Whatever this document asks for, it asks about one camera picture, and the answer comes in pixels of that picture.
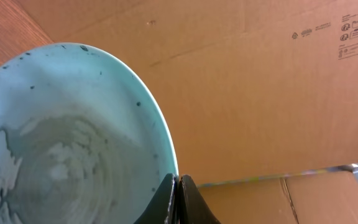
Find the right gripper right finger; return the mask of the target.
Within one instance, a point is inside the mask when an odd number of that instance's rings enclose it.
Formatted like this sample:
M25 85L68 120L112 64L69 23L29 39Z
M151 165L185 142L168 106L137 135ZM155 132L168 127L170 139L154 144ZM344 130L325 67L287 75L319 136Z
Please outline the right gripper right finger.
M221 224L189 175L180 179L177 209L180 224Z

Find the light blue plate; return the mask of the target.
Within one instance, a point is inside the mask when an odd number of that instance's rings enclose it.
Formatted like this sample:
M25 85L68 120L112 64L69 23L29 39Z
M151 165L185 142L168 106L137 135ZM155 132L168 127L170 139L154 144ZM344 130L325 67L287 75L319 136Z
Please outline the light blue plate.
M163 114L115 56L57 43L0 66L0 223L134 223L167 174Z

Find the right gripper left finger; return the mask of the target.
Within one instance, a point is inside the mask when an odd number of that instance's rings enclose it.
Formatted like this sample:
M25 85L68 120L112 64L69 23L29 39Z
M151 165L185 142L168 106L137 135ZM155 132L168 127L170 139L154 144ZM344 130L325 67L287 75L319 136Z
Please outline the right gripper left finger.
M134 224L173 224L176 223L175 192L177 177L167 174L156 189L150 203Z

